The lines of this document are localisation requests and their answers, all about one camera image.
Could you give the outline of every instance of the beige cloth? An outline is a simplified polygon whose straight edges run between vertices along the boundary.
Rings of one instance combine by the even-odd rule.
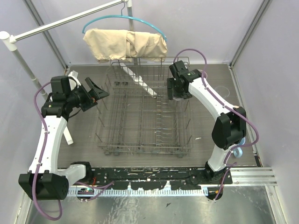
[[[83,40],[99,61],[128,60],[132,57],[161,61],[167,54],[166,42],[160,34],[90,29],[85,33]]]

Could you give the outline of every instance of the gray wall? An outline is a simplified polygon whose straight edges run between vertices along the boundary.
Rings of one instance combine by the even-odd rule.
[[[20,34],[36,27],[20,0],[6,0],[0,7],[0,31]],[[42,34],[17,43],[41,83],[62,75],[63,68]],[[33,106],[36,92],[14,56],[0,42],[0,206],[1,223],[13,223],[23,194],[18,184],[36,151],[41,122]]]
[[[46,23],[80,13],[111,0],[33,0]],[[168,56],[175,56],[185,48],[200,49],[209,63],[228,63],[262,0],[133,0],[133,15],[161,29],[168,38]],[[72,64],[97,64],[88,46],[82,40],[83,26],[103,15],[120,14],[123,5],[106,9],[51,31],[65,60]],[[135,30],[156,31],[135,21]],[[129,29],[128,20],[105,19],[88,28]],[[202,58],[192,52],[184,54],[192,63]]]
[[[292,223],[299,205],[299,1],[274,0],[235,71],[259,153],[272,166]]]

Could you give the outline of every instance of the wire basket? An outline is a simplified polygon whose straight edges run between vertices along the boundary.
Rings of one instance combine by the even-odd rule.
[[[95,134],[105,154],[190,152],[190,102],[167,98],[169,77],[167,62],[111,64],[102,86],[110,95],[98,105]]]

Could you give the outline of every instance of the concrete floor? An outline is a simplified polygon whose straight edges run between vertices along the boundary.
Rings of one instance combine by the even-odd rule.
[[[98,86],[103,85],[108,66],[74,66],[70,71],[79,73],[79,80],[90,77]],[[202,69],[202,65],[191,65],[190,69]],[[238,105],[235,87],[228,66],[225,64],[209,65],[208,82],[222,97],[233,105]],[[211,156],[214,143],[211,132],[214,120],[208,110],[196,99],[190,99],[192,119],[192,149],[187,156],[178,158],[172,154],[120,154],[105,155],[95,142],[98,120],[96,107],[80,112],[68,122],[68,128],[74,144],[68,146],[62,139],[58,156],[58,167],[68,167],[74,161],[89,161],[93,167],[169,167],[169,166],[204,166]],[[238,166],[256,166],[252,148],[244,148]]]

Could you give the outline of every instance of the metal wire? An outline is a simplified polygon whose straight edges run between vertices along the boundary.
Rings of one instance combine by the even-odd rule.
[[[104,84],[110,96],[99,103],[95,134],[98,146],[106,154],[183,157],[190,152],[190,102],[168,100],[167,78],[171,76],[168,66],[162,60],[149,65],[139,58],[138,65],[111,64]]]

